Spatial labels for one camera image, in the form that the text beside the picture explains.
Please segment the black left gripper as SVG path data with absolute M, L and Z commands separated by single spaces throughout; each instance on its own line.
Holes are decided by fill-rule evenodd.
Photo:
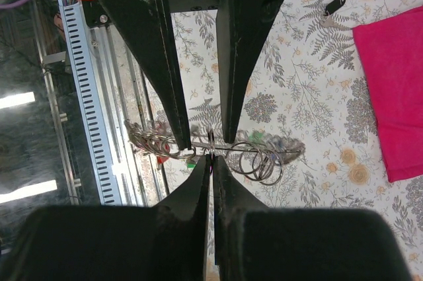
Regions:
M 223 139 L 235 141 L 249 79 L 284 0 L 98 0 L 159 96 L 179 149 L 190 128 L 171 13 L 216 10 Z

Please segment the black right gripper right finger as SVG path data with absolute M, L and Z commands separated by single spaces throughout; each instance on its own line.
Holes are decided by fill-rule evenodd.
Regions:
M 213 159 L 215 261 L 222 280 L 410 280 L 396 239 L 360 208 L 270 208 Z

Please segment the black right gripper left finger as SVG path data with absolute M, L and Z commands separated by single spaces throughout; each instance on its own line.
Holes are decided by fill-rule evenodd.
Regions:
M 211 157 L 150 208 L 48 206 L 32 212 L 2 280 L 204 280 Z

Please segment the grey disc with key rings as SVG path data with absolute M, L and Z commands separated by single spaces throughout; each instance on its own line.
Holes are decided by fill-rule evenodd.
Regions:
M 124 125 L 135 150 L 143 155 L 156 156 L 158 164 L 174 159 L 184 161 L 188 168 L 192 168 L 204 155 L 211 158 L 222 155 L 230 171 L 264 186 L 278 184 L 284 167 L 305 153 L 305 144 L 295 138 L 241 131 L 235 137 L 235 143 L 228 144 L 219 141 L 213 130 L 201 135 L 198 126 L 191 129 L 191 147 L 180 149 L 166 124 L 158 123 L 154 128 L 145 129 L 126 120 Z

